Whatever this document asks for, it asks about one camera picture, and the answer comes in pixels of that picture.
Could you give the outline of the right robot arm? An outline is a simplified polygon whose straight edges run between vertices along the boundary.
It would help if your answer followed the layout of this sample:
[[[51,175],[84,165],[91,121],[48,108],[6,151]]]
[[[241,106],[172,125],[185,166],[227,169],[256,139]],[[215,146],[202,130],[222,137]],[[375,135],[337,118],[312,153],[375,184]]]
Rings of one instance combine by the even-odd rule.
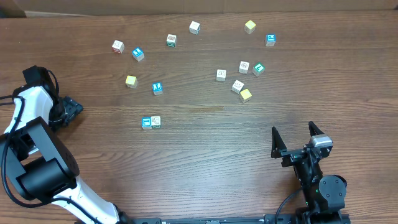
[[[323,175],[319,162],[330,155],[331,137],[321,131],[313,121],[308,123],[310,140],[301,149],[288,150],[276,127],[272,127],[271,158],[281,158],[282,167],[292,166],[300,182],[300,188],[290,194],[274,215],[265,215],[271,223],[350,223],[345,208],[347,181],[340,175]],[[305,207],[294,214],[281,215],[284,205],[298,193],[303,193]]]

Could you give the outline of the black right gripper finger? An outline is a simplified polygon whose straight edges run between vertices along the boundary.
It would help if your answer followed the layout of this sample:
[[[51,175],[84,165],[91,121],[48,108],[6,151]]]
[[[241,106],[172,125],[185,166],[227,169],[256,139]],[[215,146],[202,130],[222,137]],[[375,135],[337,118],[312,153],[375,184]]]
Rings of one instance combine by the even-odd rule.
[[[308,122],[308,128],[311,136],[324,134],[313,121]]]
[[[281,158],[284,152],[287,151],[287,147],[284,144],[278,130],[275,126],[272,127],[272,149],[271,149],[271,158],[277,159]]]

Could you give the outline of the wooden block green trim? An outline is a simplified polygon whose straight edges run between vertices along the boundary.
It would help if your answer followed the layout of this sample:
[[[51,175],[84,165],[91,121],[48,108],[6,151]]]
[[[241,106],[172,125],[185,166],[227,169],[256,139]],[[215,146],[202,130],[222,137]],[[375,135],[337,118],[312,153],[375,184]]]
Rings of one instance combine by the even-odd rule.
[[[150,117],[152,128],[161,128],[161,117],[160,116],[151,116]]]

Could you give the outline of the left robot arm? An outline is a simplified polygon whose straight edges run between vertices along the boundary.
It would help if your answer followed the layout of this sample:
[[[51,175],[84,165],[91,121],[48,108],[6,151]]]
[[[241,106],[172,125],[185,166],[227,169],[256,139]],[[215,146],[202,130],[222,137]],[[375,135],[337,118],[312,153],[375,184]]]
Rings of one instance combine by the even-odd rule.
[[[7,96],[15,110],[1,135],[1,183],[8,197],[25,208],[58,205],[83,223],[129,223],[80,178],[75,158],[55,134],[83,106],[59,95],[52,71],[34,65],[23,75],[26,84]]]

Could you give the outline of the wooden block yellow B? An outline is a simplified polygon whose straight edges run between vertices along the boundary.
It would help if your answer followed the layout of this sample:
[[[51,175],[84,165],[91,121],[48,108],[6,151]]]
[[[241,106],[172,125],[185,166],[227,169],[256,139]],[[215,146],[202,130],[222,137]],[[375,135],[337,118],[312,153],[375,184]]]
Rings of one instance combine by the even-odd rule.
[[[245,103],[252,98],[252,94],[248,89],[244,89],[239,93],[240,100]]]

